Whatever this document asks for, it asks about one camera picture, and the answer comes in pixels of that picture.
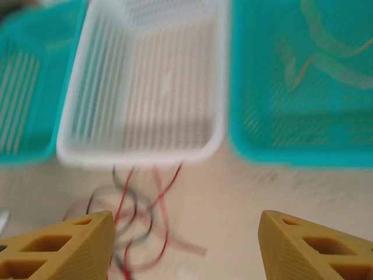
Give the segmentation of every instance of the plastic basket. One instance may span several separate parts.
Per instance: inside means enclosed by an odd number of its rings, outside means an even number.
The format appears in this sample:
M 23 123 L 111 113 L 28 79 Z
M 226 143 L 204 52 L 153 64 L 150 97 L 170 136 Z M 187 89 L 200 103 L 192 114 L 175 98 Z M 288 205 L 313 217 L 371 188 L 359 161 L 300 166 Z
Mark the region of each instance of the plastic basket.
M 91 1 L 57 142 L 69 166 L 202 160 L 224 136 L 227 1 Z
M 40 162 L 55 150 L 85 1 L 29 9 L 0 30 L 0 165 Z
M 247 159 L 373 166 L 371 2 L 234 0 L 230 138 Z

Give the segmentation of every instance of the teal plastic basket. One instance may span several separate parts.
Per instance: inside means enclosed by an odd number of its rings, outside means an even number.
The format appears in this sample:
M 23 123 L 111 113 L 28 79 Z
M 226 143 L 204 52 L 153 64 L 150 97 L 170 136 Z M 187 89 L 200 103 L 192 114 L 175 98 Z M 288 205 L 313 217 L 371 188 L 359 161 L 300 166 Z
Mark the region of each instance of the teal plastic basket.
M 0 165 L 42 162 L 55 150 L 86 1 L 24 10 L 0 30 Z
M 373 2 L 234 0 L 230 139 L 265 163 L 373 166 Z

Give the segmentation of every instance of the beige floor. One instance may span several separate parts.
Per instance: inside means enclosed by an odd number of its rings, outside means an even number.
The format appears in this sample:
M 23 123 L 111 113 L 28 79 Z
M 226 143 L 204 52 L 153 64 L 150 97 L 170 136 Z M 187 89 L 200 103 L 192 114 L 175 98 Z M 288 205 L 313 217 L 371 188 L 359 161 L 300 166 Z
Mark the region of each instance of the beige floor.
M 173 170 L 163 171 L 164 181 Z M 68 206 L 111 182 L 110 172 L 61 167 L 56 160 L 21 170 L 0 171 L 0 207 L 11 220 L 2 237 L 62 219 Z M 185 166 L 166 197 L 172 229 L 208 248 L 205 257 L 169 248 L 161 264 L 136 279 L 257 279 L 265 275 L 257 241 L 260 214 L 276 209 L 366 239 L 373 236 L 373 173 L 295 171 L 239 162 L 226 144 L 208 161 Z M 149 172 L 133 185 L 156 195 Z M 149 239 L 133 261 L 151 260 L 161 242 Z

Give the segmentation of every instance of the white plastic basket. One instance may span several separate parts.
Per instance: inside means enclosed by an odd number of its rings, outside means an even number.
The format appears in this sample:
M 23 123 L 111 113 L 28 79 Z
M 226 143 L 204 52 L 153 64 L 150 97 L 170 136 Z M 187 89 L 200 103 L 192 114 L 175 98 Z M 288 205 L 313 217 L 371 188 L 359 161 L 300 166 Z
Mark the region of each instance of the white plastic basket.
M 228 0 L 92 0 L 57 141 L 68 166 L 194 162 L 225 127 Z

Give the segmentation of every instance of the yellow 3d-printed part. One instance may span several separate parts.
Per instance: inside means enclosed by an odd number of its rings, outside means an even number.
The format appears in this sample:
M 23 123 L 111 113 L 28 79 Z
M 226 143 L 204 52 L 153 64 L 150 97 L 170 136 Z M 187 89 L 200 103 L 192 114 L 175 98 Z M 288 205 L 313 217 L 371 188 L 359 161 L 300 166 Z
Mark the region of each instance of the yellow 3d-printed part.
M 373 280 L 373 242 L 276 211 L 258 235 L 268 280 Z
M 0 279 L 105 280 L 112 213 L 86 215 L 0 241 Z

